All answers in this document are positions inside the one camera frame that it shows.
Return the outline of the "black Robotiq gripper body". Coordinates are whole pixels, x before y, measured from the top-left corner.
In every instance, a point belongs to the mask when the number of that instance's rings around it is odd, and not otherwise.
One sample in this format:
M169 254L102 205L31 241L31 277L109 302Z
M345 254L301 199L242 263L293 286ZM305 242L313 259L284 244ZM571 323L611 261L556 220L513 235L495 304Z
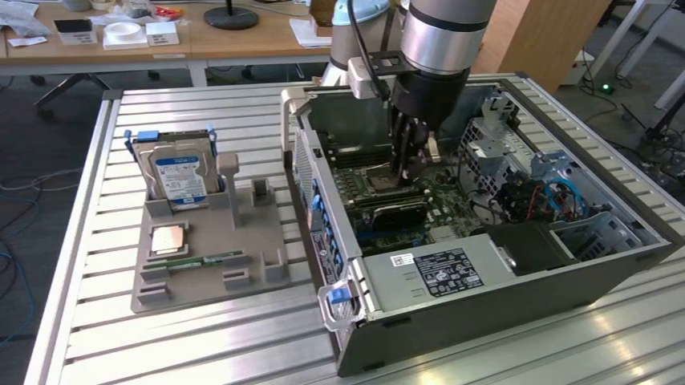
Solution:
M469 75L469 70L454 75L422 71L400 74L392 95L394 109L436 131L454 111Z

